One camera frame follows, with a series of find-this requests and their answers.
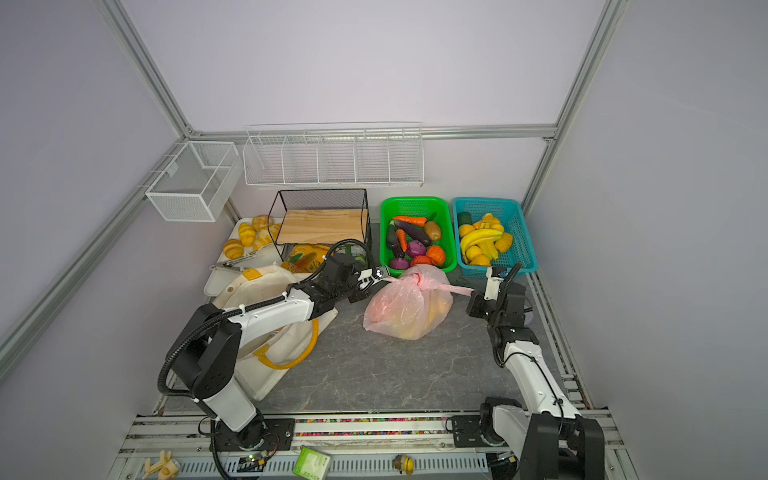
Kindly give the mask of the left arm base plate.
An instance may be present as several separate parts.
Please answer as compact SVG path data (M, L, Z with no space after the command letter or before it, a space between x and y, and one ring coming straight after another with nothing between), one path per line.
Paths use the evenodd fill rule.
M216 422L212 429L216 449L221 452L288 451L294 438L294 418L266 418L235 433L223 422Z

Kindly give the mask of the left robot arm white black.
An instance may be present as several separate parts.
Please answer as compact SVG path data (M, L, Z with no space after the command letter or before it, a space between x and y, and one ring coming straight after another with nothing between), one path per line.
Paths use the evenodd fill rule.
M320 318L336 304L363 300L390 276L370 248L355 239L332 245L324 263L307 278L288 284L277 296L228 309L198 307L165 355L158 391L186 397L213 419L212 433L235 447L254 450L269 434L264 416L235 378L238 354L264 335Z

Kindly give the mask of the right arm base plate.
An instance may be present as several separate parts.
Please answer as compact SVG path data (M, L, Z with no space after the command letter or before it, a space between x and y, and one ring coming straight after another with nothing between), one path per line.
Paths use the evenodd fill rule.
M491 431L489 424L479 414L454 415L444 421L455 447L507 447L508 444Z

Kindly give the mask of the pink plastic grocery bag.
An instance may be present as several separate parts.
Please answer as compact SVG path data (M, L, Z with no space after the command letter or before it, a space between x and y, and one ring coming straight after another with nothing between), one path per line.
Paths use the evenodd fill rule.
M439 268L416 265L397 278L387 278L366 307L363 328L402 340L418 340L446 319L454 295L471 294L471 288L451 284Z

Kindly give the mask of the white canvas tote bag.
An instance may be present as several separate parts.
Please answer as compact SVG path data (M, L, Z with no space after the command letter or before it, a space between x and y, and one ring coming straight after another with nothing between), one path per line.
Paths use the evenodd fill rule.
M213 299L213 304L218 308L228 308L275 297L289 284L306 276L305 273L294 274L276 265L248 269L238 274L214 272L206 291L211 293L214 285L220 286L221 291ZM317 320L271 331L241 348L235 377L246 393L255 401L264 400L289 369L309 356L319 336L337 315L338 311L333 309Z

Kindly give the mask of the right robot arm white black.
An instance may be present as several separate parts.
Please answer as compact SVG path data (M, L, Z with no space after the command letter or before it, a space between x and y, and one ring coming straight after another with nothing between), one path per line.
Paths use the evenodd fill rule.
M488 267L482 291L467 314L486 322L496 365L510 372L522 399L488 397L480 430L491 444L506 444L514 479L604 479L605 437L599 423L573 406L547 367L535 333L525 325L526 288L510 271Z

